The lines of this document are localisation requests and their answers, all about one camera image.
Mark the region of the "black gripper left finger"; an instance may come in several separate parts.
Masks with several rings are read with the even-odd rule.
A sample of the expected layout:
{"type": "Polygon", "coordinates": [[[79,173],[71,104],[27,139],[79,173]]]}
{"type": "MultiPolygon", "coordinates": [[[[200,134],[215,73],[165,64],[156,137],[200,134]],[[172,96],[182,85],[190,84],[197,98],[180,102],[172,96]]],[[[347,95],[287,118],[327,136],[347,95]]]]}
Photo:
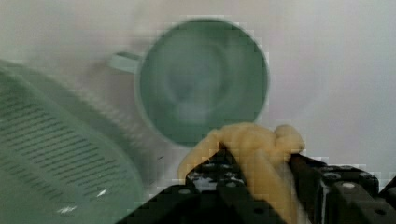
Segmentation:
{"type": "Polygon", "coordinates": [[[253,199],[230,152],[223,149],[118,224],[286,224],[266,201],[253,199]]]}

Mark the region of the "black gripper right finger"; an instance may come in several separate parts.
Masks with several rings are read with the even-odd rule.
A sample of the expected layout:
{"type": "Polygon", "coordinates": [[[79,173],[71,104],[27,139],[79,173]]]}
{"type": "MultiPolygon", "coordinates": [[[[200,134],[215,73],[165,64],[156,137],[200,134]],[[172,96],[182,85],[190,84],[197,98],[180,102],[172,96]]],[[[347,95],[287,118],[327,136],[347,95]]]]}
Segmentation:
{"type": "Polygon", "coordinates": [[[300,154],[289,161],[297,197],[312,224],[396,224],[395,181],[300,154]]]}

